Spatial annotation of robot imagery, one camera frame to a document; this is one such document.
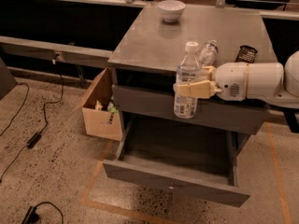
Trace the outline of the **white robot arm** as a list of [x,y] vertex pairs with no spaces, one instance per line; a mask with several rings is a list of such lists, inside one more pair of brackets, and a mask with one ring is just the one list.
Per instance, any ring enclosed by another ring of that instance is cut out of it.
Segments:
[[198,81],[177,81],[178,95],[209,99],[217,95],[225,101],[256,99],[270,105],[299,108],[298,53],[281,63],[224,63],[204,66]]

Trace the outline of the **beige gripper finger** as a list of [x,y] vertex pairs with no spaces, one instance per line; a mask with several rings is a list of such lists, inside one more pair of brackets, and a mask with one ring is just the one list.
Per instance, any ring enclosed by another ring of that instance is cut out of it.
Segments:
[[209,99],[219,91],[216,83],[207,79],[191,83],[175,83],[173,89],[177,95],[200,99]]
[[216,68],[214,66],[204,66],[202,68],[202,78],[210,81],[215,80]]

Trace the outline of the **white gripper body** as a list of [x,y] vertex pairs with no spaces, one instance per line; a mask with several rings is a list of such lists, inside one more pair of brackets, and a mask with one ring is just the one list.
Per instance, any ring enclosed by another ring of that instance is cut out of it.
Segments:
[[220,91],[217,96],[225,101],[243,101],[246,98],[248,65],[225,63],[216,69],[215,81]]

